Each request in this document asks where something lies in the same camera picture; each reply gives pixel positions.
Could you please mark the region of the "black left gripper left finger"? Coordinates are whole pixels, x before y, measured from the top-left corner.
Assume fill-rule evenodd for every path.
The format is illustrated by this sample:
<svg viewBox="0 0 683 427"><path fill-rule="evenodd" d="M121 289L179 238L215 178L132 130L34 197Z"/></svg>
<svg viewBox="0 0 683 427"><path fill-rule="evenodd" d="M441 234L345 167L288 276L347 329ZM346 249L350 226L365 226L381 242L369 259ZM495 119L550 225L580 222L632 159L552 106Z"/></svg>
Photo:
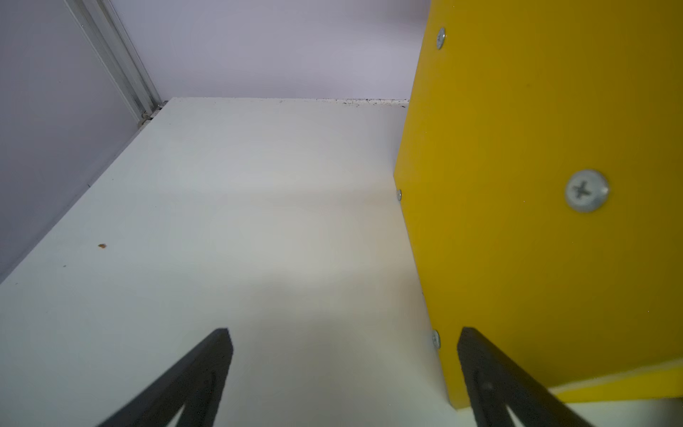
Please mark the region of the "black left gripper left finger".
<svg viewBox="0 0 683 427"><path fill-rule="evenodd" d="M212 426L222 399L234 348L218 328L102 426Z"/></svg>

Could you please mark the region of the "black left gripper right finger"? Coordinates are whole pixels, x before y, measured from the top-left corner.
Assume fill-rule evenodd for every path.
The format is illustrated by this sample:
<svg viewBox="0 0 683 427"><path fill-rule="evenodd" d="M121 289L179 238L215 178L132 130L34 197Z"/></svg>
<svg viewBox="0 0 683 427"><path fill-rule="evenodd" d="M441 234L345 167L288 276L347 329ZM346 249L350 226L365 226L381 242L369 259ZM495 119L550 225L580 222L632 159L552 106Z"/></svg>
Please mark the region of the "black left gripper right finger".
<svg viewBox="0 0 683 427"><path fill-rule="evenodd" d="M473 327L457 343L466 390L478 426L588 426Z"/></svg>

